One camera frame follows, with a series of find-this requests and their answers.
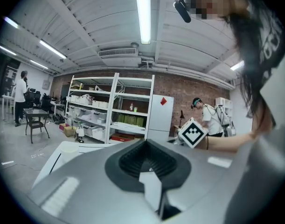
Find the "man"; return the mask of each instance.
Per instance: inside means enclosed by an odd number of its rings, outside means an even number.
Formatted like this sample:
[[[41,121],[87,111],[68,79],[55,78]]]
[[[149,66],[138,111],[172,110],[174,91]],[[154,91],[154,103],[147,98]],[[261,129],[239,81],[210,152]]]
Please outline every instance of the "man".
[[[15,127],[20,126],[19,117],[23,118],[23,108],[25,104],[24,94],[26,93],[26,83],[24,79],[27,76],[26,71],[21,72],[21,79],[17,81],[16,84],[16,94],[15,94]]]
[[[222,137],[223,128],[217,111],[210,105],[204,104],[201,99],[195,98],[191,108],[202,109],[202,120],[209,129],[209,136]]]

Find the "white t-shirt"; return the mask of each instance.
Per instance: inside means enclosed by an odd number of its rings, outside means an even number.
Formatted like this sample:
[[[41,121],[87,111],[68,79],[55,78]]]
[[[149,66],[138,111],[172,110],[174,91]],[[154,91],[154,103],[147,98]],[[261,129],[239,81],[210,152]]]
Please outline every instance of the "white t-shirt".
[[[216,110],[207,104],[202,107],[202,120],[208,123],[209,135],[223,133]]]
[[[25,102],[24,93],[26,93],[26,91],[27,89],[25,81],[23,79],[18,80],[16,84],[15,102]]]

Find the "concrete floor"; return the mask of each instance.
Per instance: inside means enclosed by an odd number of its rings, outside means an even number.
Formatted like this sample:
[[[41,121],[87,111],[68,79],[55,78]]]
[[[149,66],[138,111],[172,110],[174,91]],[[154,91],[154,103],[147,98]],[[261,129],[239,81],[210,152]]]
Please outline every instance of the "concrete floor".
[[[0,172],[9,185],[28,194],[40,170],[58,145],[63,141],[73,142],[74,138],[67,138],[58,125],[50,123],[46,124],[50,139],[44,129],[42,133],[40,129],[34,129],[31,144],[30,128],[27,136],[25,128],[26,122],[15,127],[11,114],[7,114],[7,119],[3,121],[0,105]],[[96,143],[96,140],[87,138],[85,143]]]

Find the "long dark hair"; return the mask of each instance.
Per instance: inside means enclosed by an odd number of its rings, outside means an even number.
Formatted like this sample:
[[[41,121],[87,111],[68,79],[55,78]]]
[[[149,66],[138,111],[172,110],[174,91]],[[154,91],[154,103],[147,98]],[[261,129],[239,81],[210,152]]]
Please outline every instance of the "long dark hair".
[[[261,124],[266,111],[266,103],[260,94],[264,85],[264,69],[260,65],[262,50],[260,29],[263,27],[261,18],[265,17],[268,22],[270,22],[270,18],[268,17],[269,10],[263,0],[248,1],[251,4],[251,18],[232,13],[223,19],[231,26],[236,38],[236,46],[244,60],[244,67],[241,72],[241,93],[252,115],[262,105]]]

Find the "white wall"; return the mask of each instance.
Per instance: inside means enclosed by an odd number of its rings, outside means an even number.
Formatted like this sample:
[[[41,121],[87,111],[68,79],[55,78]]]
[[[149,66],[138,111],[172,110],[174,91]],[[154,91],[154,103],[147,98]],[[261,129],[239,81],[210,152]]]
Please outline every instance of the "white wall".
[[[252,129],[252,119],[247,118],[248,109],[246,108],[240,86],[237,85],[233,91],[230,91],[230,100],[233,103],[233,116],[232,120],[236,127],[237,134],[248,133]]]
[[[33,68],[32,66],[29,66],[25,63],[20,63],[20,66],[19,66],[19,69],[17,72],[17,76],[16,76],[16,82],[18,79],[21,79],[21,72],[23,70],[27,70],[27,72],[28,72],[28,74],[27,74],[28,88],[34,88],[37,91],[40,91],[41,97],[43,96],[44,93],[49,95],[50,89],[51,89],[51,84],[53,81],[52,76],[50,76],[49,74],[47,74],[45,72],[42,72],[41,70]],[[49,86],[48,90],[45,90],[42,88],[44,80],[48,80],[50,82],[50,86]]]

